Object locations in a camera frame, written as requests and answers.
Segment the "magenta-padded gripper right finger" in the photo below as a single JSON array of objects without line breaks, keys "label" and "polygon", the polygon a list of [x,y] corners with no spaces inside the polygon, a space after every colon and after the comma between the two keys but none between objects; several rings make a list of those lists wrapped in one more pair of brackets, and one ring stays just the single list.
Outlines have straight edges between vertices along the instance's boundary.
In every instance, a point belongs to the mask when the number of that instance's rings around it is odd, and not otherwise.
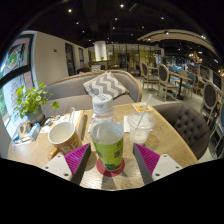
[{"label": "magenta-padded gripper right finger", "polygon": [[133,145],[133,154],[145,185],[182,169],[168,154],[159,155],[138,144]]}]

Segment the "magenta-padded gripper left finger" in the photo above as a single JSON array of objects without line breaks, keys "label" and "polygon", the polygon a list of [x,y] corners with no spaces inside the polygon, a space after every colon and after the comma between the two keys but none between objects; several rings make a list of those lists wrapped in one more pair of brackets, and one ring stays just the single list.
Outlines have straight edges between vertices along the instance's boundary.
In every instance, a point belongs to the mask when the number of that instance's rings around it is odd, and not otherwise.
[{"label": "magenta-padded gripper left finger", "polygon": [[90,154],[91,144],[88,143],[67,155],[63,155],[61,152],[57,153],[42,169],[79,185]]}]

